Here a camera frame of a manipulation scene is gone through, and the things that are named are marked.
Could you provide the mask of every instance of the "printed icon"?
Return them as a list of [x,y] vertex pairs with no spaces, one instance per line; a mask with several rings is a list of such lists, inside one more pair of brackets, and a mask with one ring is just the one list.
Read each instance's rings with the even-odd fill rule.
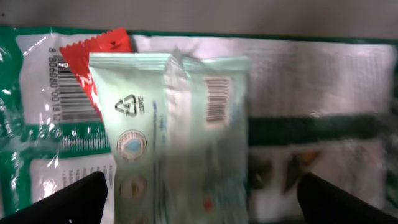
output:
[[143,177],[135,177],[124,181],[120,186],[120,194],[126,200],[137,200],[145,195],[147,181]]
[[320,157],[321,152],[303,152],[294,154],[287,163],[285,185],[283,192],[286,194],[300,180],[306,170]]
[[249,184],[254,190],[266,188],[272,177],[272,162],[270,160],[258,161],[254,156],[249,156]]
[[125,114],[126,116],[137,116],[137,100],[136,96],[130,94],[124,99],[120,99],[115,105],[114,109],[117,112]]
[[118,139],[117,149],[119,154],[128,161],[140,158],[147,149],[147,139],[137,130],[128,130]]

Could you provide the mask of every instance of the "circular logo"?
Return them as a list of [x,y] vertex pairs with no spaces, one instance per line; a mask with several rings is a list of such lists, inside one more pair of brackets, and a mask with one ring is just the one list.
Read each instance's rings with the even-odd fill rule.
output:
[[146,150],[147,139],[140,131],[125,131],[118,139],[119,154],[129,161],[140,158]]
[[136,177],[124,181],[120,186],[120,194],[126,200],[134,200],[142,197],[147,190],[147,181],[143,177]]

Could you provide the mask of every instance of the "gray background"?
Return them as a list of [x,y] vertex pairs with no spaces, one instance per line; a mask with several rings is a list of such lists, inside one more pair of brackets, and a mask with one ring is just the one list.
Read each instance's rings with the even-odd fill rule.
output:
[[0,24],[398,38],[398,0],[0,0]]

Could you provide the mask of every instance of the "red tab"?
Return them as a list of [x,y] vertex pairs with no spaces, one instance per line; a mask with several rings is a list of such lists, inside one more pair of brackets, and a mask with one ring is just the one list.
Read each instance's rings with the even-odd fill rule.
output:
[[112,30],[79,43],[60,47],[60,51],[91,104],[101,114],[97,87],[88,69],[89,54],[90,52],[131,53],[130,37],[126,30],[123,28]]

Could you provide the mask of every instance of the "light green package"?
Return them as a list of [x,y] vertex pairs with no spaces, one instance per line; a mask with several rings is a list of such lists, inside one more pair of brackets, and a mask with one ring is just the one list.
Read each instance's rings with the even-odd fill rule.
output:
[[245,57],[90,54],[117,165],[115,223],[248,222],[248,66]]

